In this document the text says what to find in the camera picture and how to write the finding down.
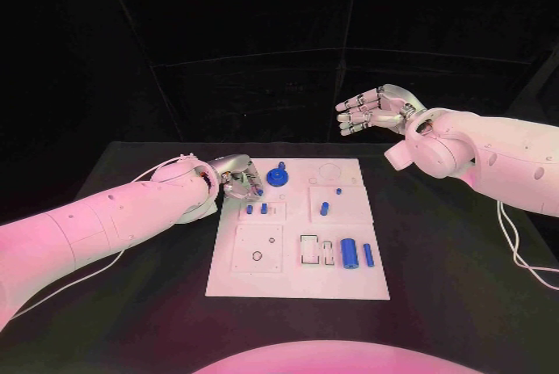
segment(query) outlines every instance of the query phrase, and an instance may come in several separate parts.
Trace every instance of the black tablecloth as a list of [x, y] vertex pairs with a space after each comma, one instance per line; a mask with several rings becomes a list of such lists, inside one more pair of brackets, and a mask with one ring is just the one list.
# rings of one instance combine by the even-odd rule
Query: black tablecloth
[[[129, 182], [180, 153], [204, 161], [230, 153], [358, 158], [390, 300], [206, 297], [216, 213], [126, 250], [112, 268], [8, 323], [0, 372], [184, 373], [255, 347], [309, 339], [389, 344], [482, 372], [556, 372], [559, 292], [512, 264], [495, 202], [456, 179], [433, 179], [415, 167], [396, 172], [387, 148], [112, 143], [77, 197]], [[553, 266], [525, 214], [507, 210], [525, 261]], [[57, 281], [34, 300], [111, 259]]]

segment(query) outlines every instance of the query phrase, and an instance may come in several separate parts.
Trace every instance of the blue part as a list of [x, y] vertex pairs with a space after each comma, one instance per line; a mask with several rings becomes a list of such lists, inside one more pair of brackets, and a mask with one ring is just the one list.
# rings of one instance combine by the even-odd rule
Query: blue part
[[279, 162], [276, 168], [268, 172], [265, 180], [272, 187], [281, 187], [288, 182], [288, 172], [285, 171], [283, 162]]
[[355, 241], [351, 238], [341, 240], [341, 260], [345, 269], [358, 267]]
[[373, 267], [374, 266], [373, 254], [370, 253], [370, 245], [367, 243], [363, 245], [363, 249], [364, 249], [364, 258], [367, 259], [367, 266]]
[[324, 202], [322, 207], [319, 207], [319, 215], [322, 216], [328, 215], [328, 207], [330, 207], [328, 202]]

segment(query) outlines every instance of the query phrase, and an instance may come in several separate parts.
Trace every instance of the white panel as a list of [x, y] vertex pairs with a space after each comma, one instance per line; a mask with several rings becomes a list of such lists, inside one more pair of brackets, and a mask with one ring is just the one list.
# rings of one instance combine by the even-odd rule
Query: white panel
[[279, 273], [282, 271], [282, 226], [236, 227], [232, 272]]
[[[288, 183], [272, 187], [265, 175], [279, 161]], [[246, 202], [223, 200], [206, 296], [389, 300], [358, 161], [255, 158], [252, 162], [263, 179], [263, 197], [252, 204], [252, 215]], [[324, 201], [327, 216], [319, 215]], [[259, 213], [262, 203], [275, 213]], [[269, 242], [273, 230], [279, 242], [276, 237]], [[301, 242], [301, 236], [312, 236], [312, 241]], [[344, 238], [355, 240], [360, 267], [351, 270], [342, 268]], [[364, 243], [370, 244], [373, 267], [367, 267]], [[302, 254], [317, 255], [319, 263], [302, 264]]]

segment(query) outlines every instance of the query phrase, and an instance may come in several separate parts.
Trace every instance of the black table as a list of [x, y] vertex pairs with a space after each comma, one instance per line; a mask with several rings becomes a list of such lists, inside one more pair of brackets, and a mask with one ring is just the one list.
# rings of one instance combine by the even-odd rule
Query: black table
[[[184, 373], [255, 347], [309, 339], [389, 344], [482, 372], [556, 372], [559, 292], [512, 264], [495, 202], [456, 179], [433, 179], [415, 167], [396, 172], [383, 157], [387, 148], [112, 143], [79, 198], [129, 182], [180, 153], [204, 161], [229, 153], [358, 158], [391, 299], [206, 297], [217, 213], [126, 250], [111, 269], [8, 323], [0, 372]], [[553, 266], [525, 214], [507, 210], [525, 261]]]

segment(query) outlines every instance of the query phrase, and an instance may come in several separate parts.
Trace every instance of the robotic hand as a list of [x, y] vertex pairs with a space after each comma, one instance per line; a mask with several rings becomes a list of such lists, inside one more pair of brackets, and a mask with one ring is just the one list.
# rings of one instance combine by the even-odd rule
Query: robotic hand
[[[151, 180], [138, 181], [152, 170]], [[0, 330], [51, 281], [99, 258], [118, 252], [119, 257], [174, 224], [216, 212], [220, 184], [227, 197], [257, 200], [263, 191], [250, 158], [234, 154], [206, 163], [190, 154], [131, 183], [0, 226]]]
[[557, 127], [426, 109], [394, 85], [358, 94], [335, 110], [342, 136], [370, 126], [404, 135], [384, 153], [396, 170], [413, 162], [426, 174], [464, 180], [504, 204], [559, 216]]

